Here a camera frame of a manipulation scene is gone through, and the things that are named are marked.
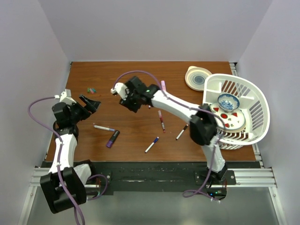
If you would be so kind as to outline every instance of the white wall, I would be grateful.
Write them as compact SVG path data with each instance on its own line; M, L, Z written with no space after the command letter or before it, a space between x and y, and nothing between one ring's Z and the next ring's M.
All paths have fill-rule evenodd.
M238 62L241 77L265 94L270 130L259 143L262 159L272 166L290 225L299 224L300 1L273 0Z
M39 0L70 60L237 61L271 0Z
M68 60L37 0L0 3L0 224L16 225L34 165L50 133L34 123L27 106L53 96L66 81ZM50 124L54 101L33 113Z

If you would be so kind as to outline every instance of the floor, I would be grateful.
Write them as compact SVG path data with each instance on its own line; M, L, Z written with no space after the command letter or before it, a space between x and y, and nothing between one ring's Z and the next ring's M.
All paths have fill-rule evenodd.
M158 109L142 106L131 112L119 104L120 97L110 93L115 80L130 70L145 70L165 80L167 91L195 104L202 104L203 93L190 89L184 81L189 66L208 69L211 73L231 74L228 62L74 62L71 67L67 88L72 98L81 102L79 95L101 101L98 111L87 120L78 123L79 139L75 150L75 161L206 161L201 147L195 144L186 130L179 140L176 136L185 126L184 121L162 111L166 133L163 133ZM154 83L151 77L135 74L147 85ZM127 81L134 74L127 75L120 82ZM87 93L87 88L97 92ZM110 131L99 130L97 125L114 128L120 135L112 148L105 145ZM159 136L159 141L145 154L147 147ZM46 161L53 161L55 142L51 141ZM255 161L252 146L238 150L222 150L226 161Z

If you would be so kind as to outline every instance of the stacked plate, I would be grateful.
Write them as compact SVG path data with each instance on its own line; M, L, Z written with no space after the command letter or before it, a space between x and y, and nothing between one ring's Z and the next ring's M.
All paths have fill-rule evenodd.
M201 67L189 67L186 73L186 83L194 90L204 91L205 79L212 73Z

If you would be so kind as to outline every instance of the blue marker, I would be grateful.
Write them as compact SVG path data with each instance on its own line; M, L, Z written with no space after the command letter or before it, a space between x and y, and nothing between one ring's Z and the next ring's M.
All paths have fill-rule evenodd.
M149 149L159 140L159 137L155 138L155 140L153 141L153 143L146 149L145 153L147 153L149 151Z

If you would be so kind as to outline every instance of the purple and black eraser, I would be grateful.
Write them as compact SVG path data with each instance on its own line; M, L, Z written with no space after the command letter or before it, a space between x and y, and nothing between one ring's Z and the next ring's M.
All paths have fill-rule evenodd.
M116 141L117 137L119 136L120 131L115 130L115 132L113 133L113 135L111 136L111 138L109 139L109 141L107 142L106 146L108 148L111 148L113 143Z

